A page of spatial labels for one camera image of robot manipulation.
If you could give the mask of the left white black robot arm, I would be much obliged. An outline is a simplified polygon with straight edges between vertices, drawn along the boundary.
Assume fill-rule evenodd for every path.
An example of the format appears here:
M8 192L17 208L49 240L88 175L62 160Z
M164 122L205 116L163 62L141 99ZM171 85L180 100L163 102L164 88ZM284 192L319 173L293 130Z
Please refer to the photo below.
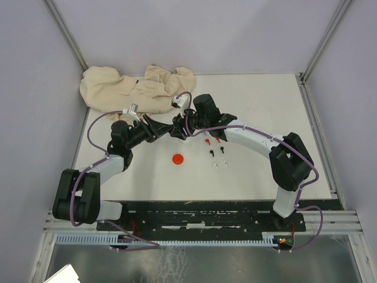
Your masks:
M118 202L101 200L101 185L127 170L133 158L132 148L142 142L152 143L171 132L173 124L155 121L148 116L135 121L116 121L111 125L111 140L105 156L82 170L62 172L52 214L54 218L70 221L74 226L110 220L118 230L127 228L130 215Z

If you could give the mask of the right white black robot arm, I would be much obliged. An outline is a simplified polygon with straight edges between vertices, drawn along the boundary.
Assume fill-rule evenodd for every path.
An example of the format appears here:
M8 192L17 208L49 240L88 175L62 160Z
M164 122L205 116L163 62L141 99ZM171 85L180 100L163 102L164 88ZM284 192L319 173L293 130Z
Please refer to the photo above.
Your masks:
M319 178L300 136L296 133L280 136L248 126L236 116L222 113L210 94L194 98L185 91L174 96L171 105L180 111L173 119L175 129L172 135L185 139L207 132L214 138L239 144L269 160L273 180L278 186L270 223L278 231L290 226L301 191L311 183L309 175L314 173L315 179Z

